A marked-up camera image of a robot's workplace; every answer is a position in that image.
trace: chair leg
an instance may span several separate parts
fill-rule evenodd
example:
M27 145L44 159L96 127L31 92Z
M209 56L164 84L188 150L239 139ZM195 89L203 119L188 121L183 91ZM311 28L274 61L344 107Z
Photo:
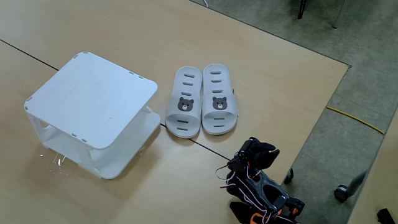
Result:
M343 14L347 8L347 5L348 5L348 0L344 0L343 6L341 7L340 12L338 13L338 17L336 19L335 24L333 25L333 28L337 29L337 27L340 26L341 20L343 18Z
M303 17L303 13L304 13L304 8L305 8L305 3L307 2L307 0L301 0L301 4L300 4L300 10L298 12L298 17L297 19L301 19Z
M294 177L293 168L291 168L289 170L289 172L287 173L287 175L286 175L286 178L284 180L284 184L289 184L292 181L293 177Z
M353 196L355 192L358 190L359 186L361 186L363 180L365 179L366 173L368 171L364 171L355 178L351 180L349 186L339 185L338 188L335 190L335 198L340 202L344 202L349 197Z

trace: wooden table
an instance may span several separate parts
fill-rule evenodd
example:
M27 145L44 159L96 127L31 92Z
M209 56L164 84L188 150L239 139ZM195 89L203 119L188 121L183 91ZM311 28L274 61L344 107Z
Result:
M162 120L180 67L226 65L238 124L222 136L201 130L193 140L228 157L250 136L276 145L281 154L266 172L278 183L348 69L186 0L0 5L0 39L50 66L61 68L76 53L90 51L157 82L150 107ZM6 149L0 158L0 223L237 222L228 208L232 196L217 189L213 173L226 161L163 127L116 180L97 179L67 159L60 170L22 108L56 70L3 43L0 49L0 97L6 102L0 105Z
M193 138L233 157L250 136L282 152L267 173L281 183L348 65L186 0L1 0L0 38L55 68L90 51L159 84L164 120L175 72L226 65L237 127Z
M116 179L58 166L22 107L54 73L0 43L0 223L237 223L214 174L225 159L163 127Z
M392 120L348 223L378 223L376 214L387 208L398 222L398 112Z

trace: white slipper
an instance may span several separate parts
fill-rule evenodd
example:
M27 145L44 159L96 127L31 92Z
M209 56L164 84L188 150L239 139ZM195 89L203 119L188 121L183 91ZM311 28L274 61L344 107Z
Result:
M201 82L201 71L191 66L182 67L175 74L166 126L177 137L192 138L199 132Z
M203 129L209 134L224 134L234 128L237 119L238 109L228 68L220 64L206 66L203 71Z

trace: chair wheel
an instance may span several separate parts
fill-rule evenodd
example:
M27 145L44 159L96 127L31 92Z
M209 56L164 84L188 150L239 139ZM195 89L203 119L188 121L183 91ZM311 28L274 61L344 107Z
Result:
M289 184L292 181L293 177L294 177L293 169L290 169L290 171L286 175L284 184Z
M345 202L349 198L349 195L347 194L347 186L339 185L335 190L335 198L340 202Z

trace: gray carpet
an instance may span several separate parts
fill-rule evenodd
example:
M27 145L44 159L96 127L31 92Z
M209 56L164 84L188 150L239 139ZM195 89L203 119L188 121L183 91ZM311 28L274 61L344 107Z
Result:
M343 0L308 0L301 20L299 0L207 1L222 14L352 65L328 105L388 129L398 104L398 1L350 0L337 29ZM325 110L293 164L293 182L283 185L306 203L298 220L345 223L356 197L340 203L333 191L371 165L383 138Z

